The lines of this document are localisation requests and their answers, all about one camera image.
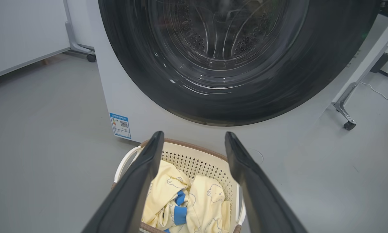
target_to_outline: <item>blue fabric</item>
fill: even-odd
[[[175,225],[181,225],[187,223],[187,208],[176,206],[173,211],[173,218]]]
[[[185,193],[183,193],[182,190],[179,190],[176,194],[178,194],[178,196],[175,198],[175,202],[180,206],[185,200]]]

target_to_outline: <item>clothes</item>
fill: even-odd
[[[224,199],[224,191],[215,179],[197,175],[188,194],[187,223],[171,227],[169,232],[228,233],[231,203]]]
[[[188,176],[178,171],[174,165],[161,161],[158,174],[152,180],[148,190],[142,222],[160,230],[175,226],[175,206],[178,206],[175,199],[182,189],[184,189],[184,195],[188,195],[186,188],[189,186]],[[186,210],[177,208],[178,219],[181,219],[179,215],[184,212],[186,213]]]

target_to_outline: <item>laundry basket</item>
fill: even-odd
[[[136,153],[132,162],[135,161],[147,142],[145,141],[138,147],[131,149],[123,157],[117,168],[112,189],[126,172],[126,162]],[[216,179],[224,190],[225,200],[231,202],[229,232],[240,233],[241,224],[243,224],[246,217],[246,208],[244,200],[241,200],[241,210],[239,208],[240,185],[231,176],[225,156],[193,144],[165,139],[161,159],[182,170],[189,177],[191,183],[197,174]],[[142,222],[139,229],[142,232],[165,233]]]

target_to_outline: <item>black caster wheel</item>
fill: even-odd
[[[344,125],[343,125],[343,128],[345,128],[346,130],[351,130],[353,128],[355,128],[356,124],[352,124],[351,122],[346,122]]]
[[[86,58],[90,62],[96,62],[96,55],[94,55],[94,54],[89,54],[86,56]]]

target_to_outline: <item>washing machine door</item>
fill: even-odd
[[[379,3],[99,0],[99,8],[118,60],[150,99],[189,121],[238,126],[284,114],[327,86]]]

